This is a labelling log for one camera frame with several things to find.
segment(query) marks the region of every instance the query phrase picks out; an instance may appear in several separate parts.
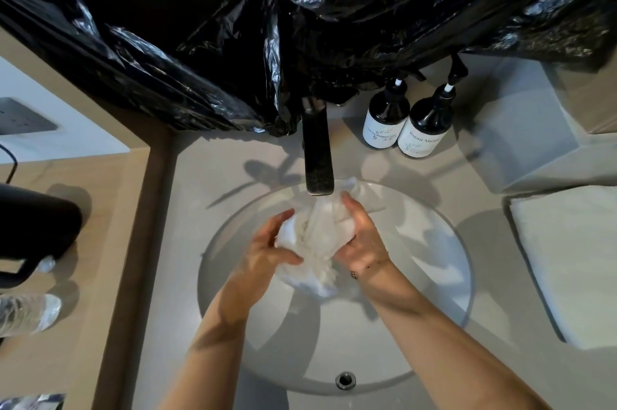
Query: plastic water bottle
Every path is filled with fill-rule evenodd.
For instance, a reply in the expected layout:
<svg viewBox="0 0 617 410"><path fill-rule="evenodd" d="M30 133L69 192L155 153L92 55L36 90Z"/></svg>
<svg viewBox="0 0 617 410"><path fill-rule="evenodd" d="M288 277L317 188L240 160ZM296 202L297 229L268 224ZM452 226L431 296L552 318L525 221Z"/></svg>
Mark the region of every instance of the plastic water bottle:
<svg viewBox="0 0 617 410"><path fill-rule="evenodd" d="M58 318L62 301L54 295L0 295L0 337L34 334Z"/></svg>

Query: white towel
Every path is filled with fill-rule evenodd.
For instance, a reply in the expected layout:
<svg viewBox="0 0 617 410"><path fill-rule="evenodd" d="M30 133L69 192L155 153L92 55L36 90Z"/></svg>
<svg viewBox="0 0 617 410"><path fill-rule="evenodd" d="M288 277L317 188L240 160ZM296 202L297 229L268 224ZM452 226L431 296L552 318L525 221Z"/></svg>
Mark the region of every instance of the white towel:
<svg viewBox="0 0 617 410"><path fill-rule="evenodd" d="M617 188L585 186L512 201L544 299L566 341L617 346Z"/></svg>
<svg viewBox="0 0 617 410"><path fill-rule="evenodd" d="M299 266L278 266L279 278L296 289L324 298L337 293L332 257L355 233L353 219L341 201L342 190L348 191L369 213L383 208L379 196L367 183L350 178L334 194L315 197L315 205L284 222L276 237L276 246L304 258Z"/></svg>

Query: black cable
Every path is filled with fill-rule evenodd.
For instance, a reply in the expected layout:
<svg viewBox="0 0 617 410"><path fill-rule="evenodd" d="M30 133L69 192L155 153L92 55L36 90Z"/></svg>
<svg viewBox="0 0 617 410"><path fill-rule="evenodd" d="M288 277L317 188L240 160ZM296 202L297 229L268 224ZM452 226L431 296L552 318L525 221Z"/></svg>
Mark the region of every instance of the black cable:
<svg viewBox="0 0 617 410"><path fill-rule="evenodd" d="M4 147L4 145L2 145L1 143L0 143L0 148L4 150L7 153L7 155L9 155L11 159L13 160L13 167L11 168L11 172L9 173L9 177L6 179L6 184L11 184L11 181L13 180L13 176L15 175L15 172L17 171L17 165L18 165L17 158L15 158L15 155L13 155L13 152L11 152L11 150Z"/></svg>

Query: bottle label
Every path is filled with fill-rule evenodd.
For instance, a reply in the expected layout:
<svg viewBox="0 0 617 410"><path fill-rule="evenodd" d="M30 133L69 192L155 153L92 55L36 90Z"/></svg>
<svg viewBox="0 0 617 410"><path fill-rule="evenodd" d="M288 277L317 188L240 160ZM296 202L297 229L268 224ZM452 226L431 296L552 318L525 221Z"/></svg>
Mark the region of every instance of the bottle label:
<svg viewBox="0 0 617 410"><path fill-rule="evenodd" d="M366 111L362 137L371 147L388 148L394 145L404 125L405 121L399 124L382 124L374 120L371 113Z"/></svg>
<svg viewBox="0 0 617 410"><path fill-rule="evenodd" d="M435 150L445 134L445 132L438 135L425 134L416 129L412 122L407 119L398 137L398 147L405 155L421 158Z"/></svg>

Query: power socket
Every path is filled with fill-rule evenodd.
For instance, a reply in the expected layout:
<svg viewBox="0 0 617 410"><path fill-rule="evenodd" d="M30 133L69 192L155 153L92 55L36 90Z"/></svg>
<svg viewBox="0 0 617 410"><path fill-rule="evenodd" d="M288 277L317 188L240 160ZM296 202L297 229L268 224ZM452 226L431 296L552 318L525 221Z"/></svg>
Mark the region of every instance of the power socket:
<svg viewBox="0 0 617 410"><path fill-rule="evenodd" d="M47 118L8 96L0 97L0 135L43 132L58 128Z"/></svg>

